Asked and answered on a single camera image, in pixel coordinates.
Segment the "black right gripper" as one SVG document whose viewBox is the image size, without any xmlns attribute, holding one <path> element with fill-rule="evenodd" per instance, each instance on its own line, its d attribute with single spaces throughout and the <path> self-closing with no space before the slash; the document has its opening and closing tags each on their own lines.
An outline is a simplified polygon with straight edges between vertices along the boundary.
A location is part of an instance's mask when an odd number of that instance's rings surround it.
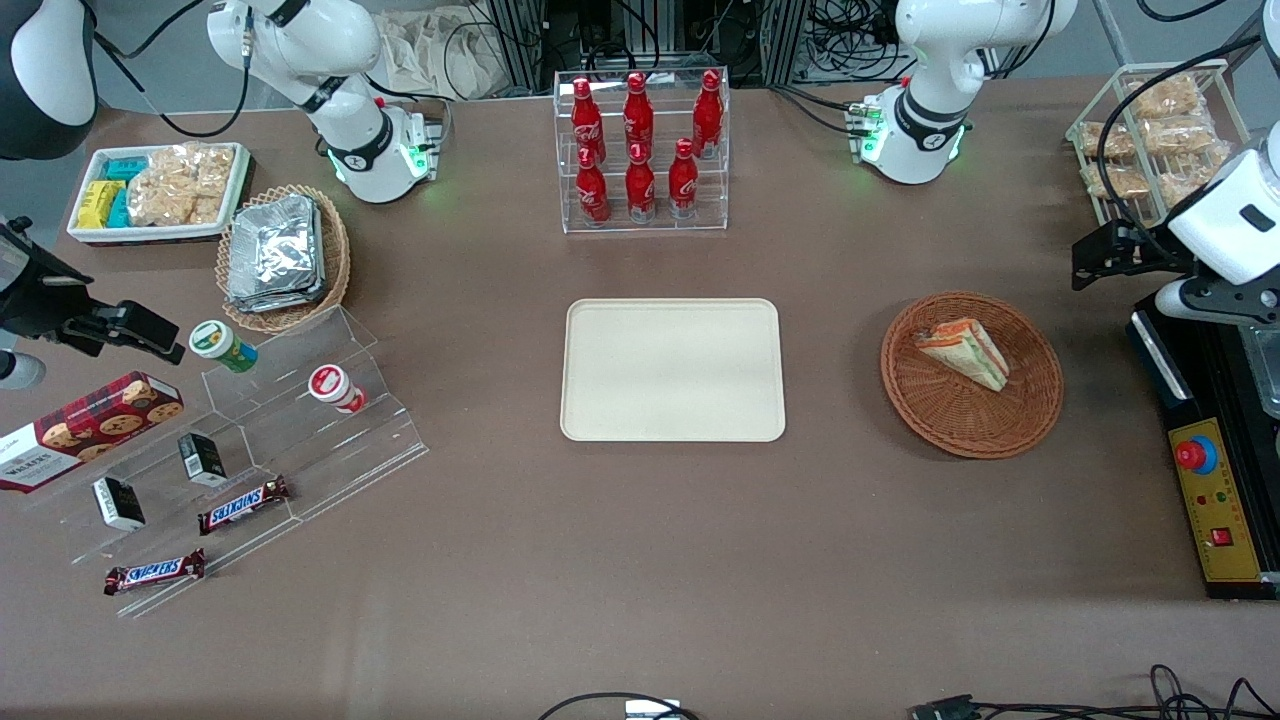
<svg viewBox="0 0 1280 720">
<path fill-rule="evenodd" d="M 28 218 L 3 220 L 1 323 L 10 334 L 68 345 L 97 357 L 105 345 L 131 347 L 169 364 L 186 348 L 179 328 L 136 301 L 104 309 L 90 296 L 93 277 L 32 242 Z"/>
</svg>

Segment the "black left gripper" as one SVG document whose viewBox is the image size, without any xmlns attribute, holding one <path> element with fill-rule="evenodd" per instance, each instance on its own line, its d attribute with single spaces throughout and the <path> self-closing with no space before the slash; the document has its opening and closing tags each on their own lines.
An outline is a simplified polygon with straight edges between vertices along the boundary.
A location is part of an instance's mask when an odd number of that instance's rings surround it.
<svg viewBox="0 0 1280 720">
<path fill-rule="evenodd" d="M 1092 243 L 1071 247 L 1073 291 L 1112 275 L 1167 272 L 1189 277 L 1198 270 L 1196 255 L 1167 225 L 1108 222 L 1092 233 Z"/>
</svg>

